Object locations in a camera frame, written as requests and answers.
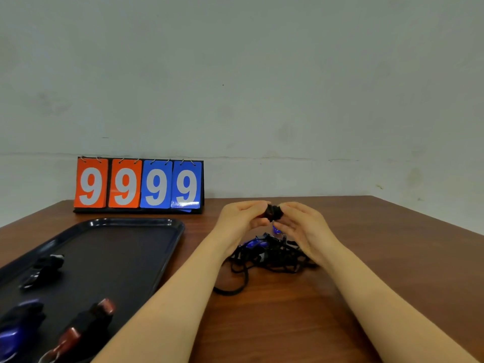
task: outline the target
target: wooden table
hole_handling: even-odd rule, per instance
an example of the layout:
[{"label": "wooden table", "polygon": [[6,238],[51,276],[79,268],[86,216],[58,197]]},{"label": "wooden table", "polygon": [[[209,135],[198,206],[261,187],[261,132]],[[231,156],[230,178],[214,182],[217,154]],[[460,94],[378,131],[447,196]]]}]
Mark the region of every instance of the wooden table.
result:
[{"label": "wooden table", "polygon": [[[343,244],[398,294],[484,361],[484,236],[372,196],[292,199],[321,211]],[[277,204],[288,199],[270,200]],[[209,233],[221,208],[233,201],[238,200],[208,199],[202,215],[171,215],[182,219],[186,230],[164,280]],[[76,215],[72,207],[72,201],[61,201],[0,228],[0,265],[71,225],[96,217]],[[240,283],[238,278],[222,268],[217,286]],[[380,360],[324,270],[292,275],[251,269],[249,285],[241,294],[212,295],[191,361]]]}]

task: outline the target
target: black plastic tray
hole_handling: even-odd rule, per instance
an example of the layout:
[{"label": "black plastic tray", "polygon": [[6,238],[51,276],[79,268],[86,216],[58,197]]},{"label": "black plastic tray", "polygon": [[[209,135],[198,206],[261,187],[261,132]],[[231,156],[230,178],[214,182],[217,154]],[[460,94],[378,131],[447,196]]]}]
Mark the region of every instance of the black plastic tray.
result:
[{"label": "black plastic tray", "polygon": [[[88,220],[0,268],[0,314],[22,301],[39,299],[47,315],[33,346],[11,362],[37,362],[57,345],[77,313],[104,298],[117,307],[109,325],[109,335],[114,335],[158,288],[184,229],[176,219]],[[38,257],[50,254],[65,256],[62,277],[51,285],[20,291],[28,269]]]}]

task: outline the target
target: white wall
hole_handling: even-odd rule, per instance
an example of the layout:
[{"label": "white wall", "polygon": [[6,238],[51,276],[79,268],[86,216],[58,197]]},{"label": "white wall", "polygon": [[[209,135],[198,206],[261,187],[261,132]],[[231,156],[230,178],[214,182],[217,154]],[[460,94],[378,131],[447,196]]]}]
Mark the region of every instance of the white wall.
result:
[{"label": "white wall", "polygon": [[0,225],[76,155],[208,197],[372,194],[484,234],[484,0],[0,0]]}]

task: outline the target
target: tangled cable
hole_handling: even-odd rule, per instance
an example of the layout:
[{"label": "tangled cable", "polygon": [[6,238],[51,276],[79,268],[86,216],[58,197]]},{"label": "tangled cable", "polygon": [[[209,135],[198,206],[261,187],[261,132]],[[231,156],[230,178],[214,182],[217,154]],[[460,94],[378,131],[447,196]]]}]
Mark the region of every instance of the tangled cable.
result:
[{"label": "tangled cable", "polygon": [[249,283],[249,269],[257,266],[273,273],[295,274],[303,268],[316,268],[318,265],[301,251],[297,243],[275,238],[269,233],[241,244],[224,262],[230,262],[230,269],[235,274],[244,273],[244,284],[235,290],[222,290],[214,287],[214,292],[223,296],[233,296],[243,291]]}]

